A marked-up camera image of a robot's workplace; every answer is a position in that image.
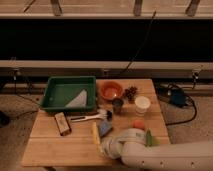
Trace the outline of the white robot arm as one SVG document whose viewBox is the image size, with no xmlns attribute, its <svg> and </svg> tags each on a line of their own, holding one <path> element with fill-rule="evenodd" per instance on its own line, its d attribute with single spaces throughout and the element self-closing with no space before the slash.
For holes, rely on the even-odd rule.
<svg viewBox="0 0 213 171">
<path fill-rule="evenodd" d="M 213 171 L 213 141 L 146 146 L 146 133 L 130 128 L 101 143 L 104 156 L 155 170 Z"/>
</svg>

